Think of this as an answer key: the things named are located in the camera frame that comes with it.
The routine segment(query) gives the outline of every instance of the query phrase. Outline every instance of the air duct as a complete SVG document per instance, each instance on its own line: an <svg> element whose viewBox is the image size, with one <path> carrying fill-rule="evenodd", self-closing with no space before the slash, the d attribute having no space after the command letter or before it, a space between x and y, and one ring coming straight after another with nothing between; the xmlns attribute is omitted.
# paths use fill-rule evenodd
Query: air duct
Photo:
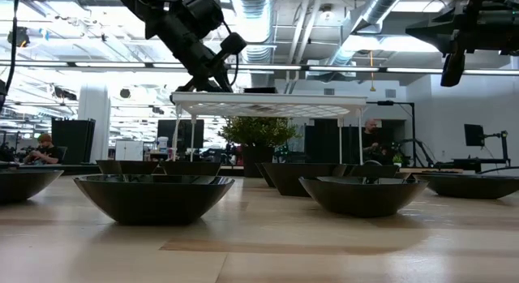
<svg viewBox="0 0 519 283"><path fill-rule="evenodd" d="M357 51L351 50L348 47L348 38L351 32L380 32L382 22L399 1L366 0L361 7L348 11L341 28L341 35L343 36L342 45L326 61L326 64L334 66L345 66L348 64L355 53L357 53ZM311 78L328 82L333 79L344 79L344 76L337 73L325 73Z"/></svg>
<svg viewBox="0 0 519 283"><path fill-rule="evenodd" d="M272 21L274 0L231 0L238 22L237 32L248 45L242 52L245 63L272 63L272 47L262 46L272 41ZM252 86L273 85L273 77L265 74L252 74Z"/></svg>

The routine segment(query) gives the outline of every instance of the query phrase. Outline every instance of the white column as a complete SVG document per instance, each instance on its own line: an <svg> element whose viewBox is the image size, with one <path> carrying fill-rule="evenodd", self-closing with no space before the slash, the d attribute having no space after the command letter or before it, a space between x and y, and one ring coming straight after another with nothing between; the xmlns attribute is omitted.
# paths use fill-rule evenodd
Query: white column
<svg viewBox="0 0 519 283"><path fill-rule="evenodd" d="M90 162L108 158L110 133L110 98L106 83L83 84L79 95L79 120L96 120Z"/></svg>

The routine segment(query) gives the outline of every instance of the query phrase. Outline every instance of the ceiling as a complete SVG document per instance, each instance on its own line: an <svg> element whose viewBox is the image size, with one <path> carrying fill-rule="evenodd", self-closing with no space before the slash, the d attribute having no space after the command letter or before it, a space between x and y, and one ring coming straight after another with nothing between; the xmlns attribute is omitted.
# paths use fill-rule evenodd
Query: ceiling
<svg viewBox="0 0 519 283"><path fill-rule="evenodd" d="M447 5L457 0L401 0L392 13L384 20L377 35L350 36L348 41L358 45L350 47L364 51L354 53L350 64L358 66L399 66L399 67L442 67L441 54L434 47L405 36L405 27L421 20L439 15ZM296 34L298 18L303 16L302 32L297 40L298 51L303 49L302 39L306 27L310 27L307 44L301 52L301 62L322 61L330 58L341 47L344 35L341 28L348 20L346 16L355 7L361 8L364 0L320 0L315 22L311 24L311 12L315 0L309 0L309 9L301 12L304 0L269 0L268 18L270 21L247 22L239 14L237 0L221 0L225 20L230 28L239 32L250 42L251 47L272 51L270 63L293 62L289 59L290 48ZM12 1L0 0L0 59L10 58L10 44L7 35L12 26ZM35 0L20 4L18 12L19 26L28 28L30 44L18 49L19 60L51 60L64 62L176 62L165 45L153 37L144 39L144 23L138 20L118 0ZM266 23L271 36L267 41L259 42L261 27ZM220 27L205 39L205 45L215 51L227 35ZM376 37L380 45L370 45L367 37ZM507 64L508 58L500 57L495 52L480 52L467 55L466 66L469 68L497 68ZM7 71L0 68L0 78L6 78ZM92 72L57 71L19 67L16 70L9 101L58 103L63 100L56 97L56 88L79 96L81 85L88 82ZM112 139L143 138L154 139L157 125L154 122L143 123L140 119L173 117L174 107L169 102L169 93L184 85L190 76L180 72L105 72L96 73L109 83L112 96ZM276 78L285 78L285 74L276 73ZM377 75L377 79L398 80L407 85L420 75ZM347 81L365 81L369 74L351 75ZM235 89L247 88L254 83L250 73L238 74ZM120 90L131 90L130 98L120 97ZM77 102L68 101L69 106L30 106L13 105L2 112L2 118L41 119L51 116L75 118ZM162 106L164 114L155 114L150 108L123 108L118 106L148 104ZM212 123L206 133L208 139L217 140L217 131L223 122ZM14 130L18 124L0 121L0 130Z"/></svg>

